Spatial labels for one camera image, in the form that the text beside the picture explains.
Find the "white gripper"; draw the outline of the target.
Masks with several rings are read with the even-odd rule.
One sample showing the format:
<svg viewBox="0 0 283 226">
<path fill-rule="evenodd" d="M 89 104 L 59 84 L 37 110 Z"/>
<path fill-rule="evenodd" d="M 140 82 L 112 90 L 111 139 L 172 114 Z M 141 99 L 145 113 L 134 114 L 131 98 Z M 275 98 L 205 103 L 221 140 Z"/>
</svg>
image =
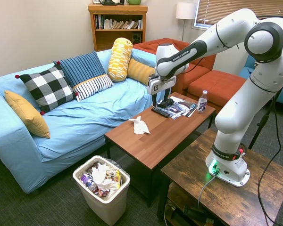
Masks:
<svg viewBox="0 0 283 226">
<path fill-rule="evenodd" d="M 153 107 L 157 106 L 157 93 L 164 90 L 165 94 L 163 101 L 167 101 L 171 88 L 175 85 L 175 83 L 176 76 L 173 76 L 170 79 L 164 81 L 161 80 L 160 76 L 155 76 L 149 80 L 147 85 L 147 92 L 151 95 Z"/>
</svg>

